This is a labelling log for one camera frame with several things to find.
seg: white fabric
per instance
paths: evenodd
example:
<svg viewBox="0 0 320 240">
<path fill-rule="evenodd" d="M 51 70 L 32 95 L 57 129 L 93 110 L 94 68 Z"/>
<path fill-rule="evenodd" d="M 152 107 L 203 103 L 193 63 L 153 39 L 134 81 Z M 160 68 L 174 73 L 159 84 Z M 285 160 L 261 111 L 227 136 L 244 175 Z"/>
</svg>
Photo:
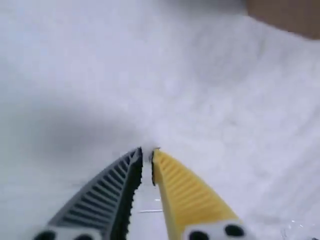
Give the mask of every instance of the white fabric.
<svg viewBox="0 0 320 240">
<path fill-rule="evenodd" d="M 240 0 L 5 0 L 0 32 L 2 239 L 139 145 L 194 170 L 260 239 L 318 221 L 320 42 Z M 161 213 L 131 222 L 128 239 L 166 239 Z"/>
</svg>

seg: brown surface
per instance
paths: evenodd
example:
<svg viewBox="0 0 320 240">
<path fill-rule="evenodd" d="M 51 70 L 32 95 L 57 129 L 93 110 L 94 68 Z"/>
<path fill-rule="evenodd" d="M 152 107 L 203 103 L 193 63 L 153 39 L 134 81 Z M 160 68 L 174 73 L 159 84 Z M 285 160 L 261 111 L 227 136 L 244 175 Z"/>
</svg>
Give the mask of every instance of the brown surface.
<svg viewBox="0 0 320 240">
<path fill-rule="evenodd" d="M 246 0 L 249 16 L 279 29 L 320 39 L 320 0 Z"/>
</svg>

